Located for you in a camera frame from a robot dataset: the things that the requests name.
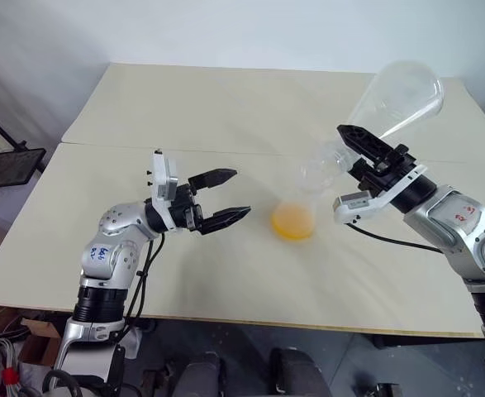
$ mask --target robotic arm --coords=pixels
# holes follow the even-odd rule
[[[74,374],[79,373],[79,362],[87,358],[108,363],[102,365],[105,367],[103,374],[97,375],[104,383],[111,384],[110,389],[113,388],[108,379],[112,372],[110,363],[124,356],[124,349],[117,343],[125,327],[125,300],[143,245],[166,232],[181,229],[198,231],[202,235],[216,232],[241,220],[251,210],[250,207],[228,208],[204,218],[201,206],[195,203],[194,196],[199,189],[223,184],[236,175],[235,170],[208,171],[178,186],[174,164],[165,159],[161,151],[153,155],[153,168],[154,172],[147,171],[147,175],[152,175],[152,181],[148,182],[151,197],[144,202],[118,204],[108,209],[99,221],[97,235],[86,246],[78,302],[66,323],[55,363],[55,370],[65,369]],[[99,357],[88,350],[87,356],[87,349],[70,349],[76,342],[105,342],[99,345],[102,349],[98,349],[103,353],[98,353]],[[115,383],[117,393],[119,381]]]
[[[339,197],[335,220],[356,223],[390,203],[404,222],[446,256],[472,294],[485,336],[485,207],[451,186],[437,186],[423,173],[424,165],[407,153],[356,126],[339,126],[345,144],[364,158],[349,171],[360,193]]]

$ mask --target gray floor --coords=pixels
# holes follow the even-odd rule
[[[335,397],[355,397],[358,387],[378,382],[400,384],[405,397],[485,396],[485,342],[379,350],[360,334],[172,320],[145,335],[138,359],[126,361],[125,381],[139,385],[143,370],[159,369],[164,360],[184,363],[215,351],[226,362],[228,397],[261,395],[274,347],[308,353]]]

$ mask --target white wall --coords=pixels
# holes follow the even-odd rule
[[[52,149],[108,61],[374,72],[398,59],[462,77],[485,110],[485,0],[0,0],[0,122]]]

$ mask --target yellow liquid in cup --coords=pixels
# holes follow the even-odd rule
[[[280,203],[272,213],[271,223],[274,231],[288,240],[308,238],[316,226],[313,212],[299,203]]]

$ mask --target clear plastic bottle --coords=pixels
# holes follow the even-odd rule
[[[347,122],[384,139],[433,117],[443,103],[442,83],[430,68],[415,61],[398,61],[374,76]],[[293,198],[284,200],[273,211],[275,232],[294,240],[309,237],[316,225],[317,200],[358,158],[341,140],[318,145],[299,168]]]

